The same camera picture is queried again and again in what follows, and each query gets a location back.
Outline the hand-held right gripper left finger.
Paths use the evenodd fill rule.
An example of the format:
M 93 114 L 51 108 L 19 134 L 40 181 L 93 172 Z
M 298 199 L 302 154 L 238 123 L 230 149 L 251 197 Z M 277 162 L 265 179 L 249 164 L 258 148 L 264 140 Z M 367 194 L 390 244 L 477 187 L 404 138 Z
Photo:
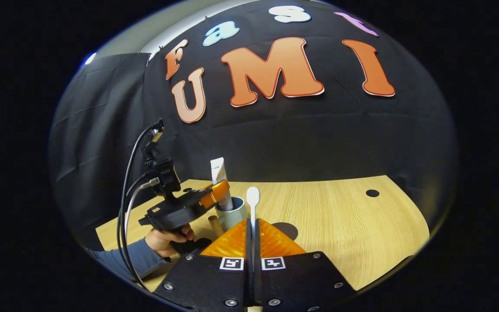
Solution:
M 154 294 L 188 312 L 247 311 L 247 242 L 247 222 L 240 221 L 215 240 L 182 243 Z

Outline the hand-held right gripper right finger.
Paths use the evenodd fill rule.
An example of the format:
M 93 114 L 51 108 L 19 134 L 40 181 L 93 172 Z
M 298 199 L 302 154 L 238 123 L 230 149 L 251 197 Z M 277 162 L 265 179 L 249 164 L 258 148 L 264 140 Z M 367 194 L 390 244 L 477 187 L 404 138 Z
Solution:
M 262 219 L 255 245 L 254 304 L 264 312 L 334 312 L 357 295 L 325 253 L 306 252 Z

